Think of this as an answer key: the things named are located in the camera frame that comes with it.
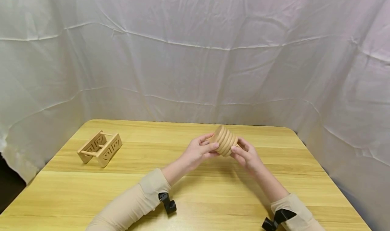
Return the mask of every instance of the black clip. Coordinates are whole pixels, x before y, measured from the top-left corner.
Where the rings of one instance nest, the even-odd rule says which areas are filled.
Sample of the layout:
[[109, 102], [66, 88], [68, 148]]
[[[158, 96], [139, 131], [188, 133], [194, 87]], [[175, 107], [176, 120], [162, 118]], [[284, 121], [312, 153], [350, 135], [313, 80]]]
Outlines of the black clip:
[[297, 214], [293, 211], [279, 209], [275, 212], [274, 220], [272, 221], [266, 217], [266, 220], [264, 220], [264, 223], [261, 227], [264, 228], [264, 230], [266, 231], [275, 231], [278, 228], [279, 224], [295, 217], [296, 215]]
[[174, 213], [177, 209], [176, 209], [176, 203], [175, 201], [171, 201], [169, 199], [169, 194], [164, 192], [164, 193], [159, 193], [158, 194], [158, 199], [164, 203], [164, 207], [165, 207], [165, 211], [167, 211], [167, 214], [171, 214], [171, 213]]

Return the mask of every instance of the beige long-sleeve shirt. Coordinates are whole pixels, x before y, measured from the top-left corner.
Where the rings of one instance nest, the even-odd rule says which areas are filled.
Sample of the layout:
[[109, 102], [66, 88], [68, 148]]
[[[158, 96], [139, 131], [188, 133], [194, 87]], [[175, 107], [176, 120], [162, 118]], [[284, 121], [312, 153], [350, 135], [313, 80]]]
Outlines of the beige long-sleeve shirt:
[[[170, 188], [161, 170], [153, 170], [134, 187], [111, 201], [93, 218], [86, 231], [125, 231], [153, 211], [160, 203], [158, 194], [169, 192]], [[283, 223], [287, 231], [324, 231], [296, 195], [290, 194], [271, 204], [273, 213], [280, 208], [297, 213], [297, 216]]]

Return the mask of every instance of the wooden toy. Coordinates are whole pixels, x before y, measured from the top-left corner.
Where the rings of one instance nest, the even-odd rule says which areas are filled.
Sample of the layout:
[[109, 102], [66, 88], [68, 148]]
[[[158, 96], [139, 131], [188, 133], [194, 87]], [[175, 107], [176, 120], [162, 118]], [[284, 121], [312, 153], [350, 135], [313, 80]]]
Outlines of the wooden toy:
[[100, 130], [77, 151], [77, 154], [85, 164], [94, 156], [99, 165], [105, 167], [121, 146], [122, 141], [119, 134], [103, 133]]
[[220, 146], [215, 150], [221, 156], [230, 156], [232, 146], [238, 146], [238, 138], [229, 131], [225, 126], [220, 125], [214, 132], [213, 137], [210, 139], [210, 143], [218, 142]]

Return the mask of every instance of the wooden table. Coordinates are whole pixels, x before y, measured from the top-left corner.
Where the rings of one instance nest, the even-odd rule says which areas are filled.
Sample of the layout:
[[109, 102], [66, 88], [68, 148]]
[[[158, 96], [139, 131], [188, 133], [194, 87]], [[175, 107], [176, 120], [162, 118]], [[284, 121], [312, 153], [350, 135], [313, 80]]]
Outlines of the wooden table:
[[[327, 231], [370, 230], [290, 129], [227, 126], [256, 146], [282, 184], [308, 206]], [[119, 133], [123, 146], [100, 168], [76, 151], [99, 130]], [[93, 216], [145, 174], [175, 160], [189, 141], [216, 125], [92, 120], [85, 123], [0, 216], [0, 230], [84, 230]], [[180, 180], [169, 193], [177, 214], [162, 205], [129, 230], [261, 230], [267, 200], [231, 158], [217, 157]]]

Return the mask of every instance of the wooden stacking ring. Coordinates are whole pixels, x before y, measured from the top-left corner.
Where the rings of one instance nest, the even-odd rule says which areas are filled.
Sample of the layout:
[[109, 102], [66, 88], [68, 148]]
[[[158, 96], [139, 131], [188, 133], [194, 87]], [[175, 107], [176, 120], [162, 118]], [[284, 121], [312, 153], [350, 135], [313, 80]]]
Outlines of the wooden stacking ring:
[[230, 156], [232, 151], [230, 148], [236, 146], [238, 142], [237, 136], [229, 131], [225, 126], [220, 125], [214, 132], [213, 137], [210, 139], [210, 143], [218, 142], [220, 146], [215, 150], [221, 156]]

